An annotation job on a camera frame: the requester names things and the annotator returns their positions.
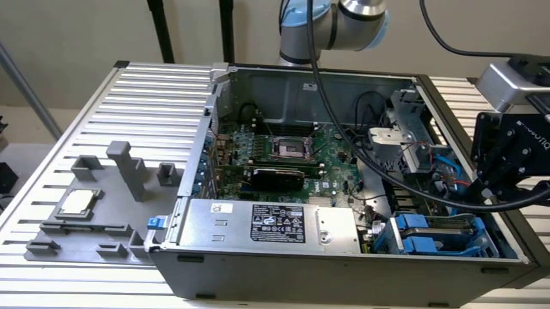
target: wall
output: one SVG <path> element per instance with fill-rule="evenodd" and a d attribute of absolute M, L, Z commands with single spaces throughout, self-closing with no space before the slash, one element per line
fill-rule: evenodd
<path fill-rule="evenodd" d="M 439 76 L 477 76 L 489 59 L 447 53 L 432 40 L 417 1 L 387 0 L 392 22 L 369 51 L 325 51 L 321 65 Z M 550 55 L 547 0 L 427 0 L 432 22 L 455 47 Z M 278 56 L 277 0 L 234 0 L 237 62 Z M 177 62 L 221 60 L 217 0 L 165 0 Z M 160 62 L 145 0 L 0 0 L 0 39 L 42 102 L 81 108 L 117 59 Z M 23 106 L 0 70 L 0 105 Z"/>

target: slotted aluminum surface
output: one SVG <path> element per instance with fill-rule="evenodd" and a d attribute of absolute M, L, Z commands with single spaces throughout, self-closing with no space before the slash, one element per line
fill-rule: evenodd
<path fill-rule="evenodd" d="M 102 164 L 110 140 L 128 140 L 132 156 L 146 166 L 173 162 L 184 168 L 189 141 L 204 99 L 209 94 L 208 66 L 134 64 L 113 70 L 19 194 L 0 217 L 0 306 L 62 308 L 236 308 L 236 303 L 198 302 L 172 295 L 153 267 L 85 263 L 29 262 L 25 242 L 58 201 L 73 176 L 69 167 L 80 154 L 94 154 Z M 477 112 L 489 110 L 464 79 L 432 78 L 443 97 L 472 134 Z M 528 221 L 550 244 L 550 211 L 524 209 Z M 521 290 L 499 289 L 465 309 L 541 309 L 550 307 L 550 279 Z M 336 308 L 308 304 L 248 303 L 248 308 Z"/>

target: warning label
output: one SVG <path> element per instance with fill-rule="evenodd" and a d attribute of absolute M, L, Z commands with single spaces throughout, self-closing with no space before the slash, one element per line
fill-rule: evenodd
<path fill-rule="evenodd" d="M 305 221 L 302 219 L 302 207 L 252 205 L 249 238 L 253 241 L 304 243 Z"/>

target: cpu socket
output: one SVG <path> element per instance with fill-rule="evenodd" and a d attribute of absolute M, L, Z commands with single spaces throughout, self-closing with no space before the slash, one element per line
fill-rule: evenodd
<path fill-rule="evenodd" d="M 273 154 L 286 158 L 305 159 L 310 153 L 310 139 L 309 138 L 285 138 L 276 137 L 272 139 Z"/>

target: white sticker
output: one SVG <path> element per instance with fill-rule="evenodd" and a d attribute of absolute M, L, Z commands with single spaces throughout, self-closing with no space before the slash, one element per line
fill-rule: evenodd
<path fill-rule="evenodd" d="M 317 90 L 317 85 L 316 85 L 316 84 L 304 83 L 301 89 L 304 89 L 304 90 L 306 90 L 306 91 L 316 91 L 316 90 Z"/>
<path fill-rule="evenodd" d="M 232 213 L 232 204 L 230 203 L 212 203 L 209 212 L 224 212 L 229 214 Z"/>

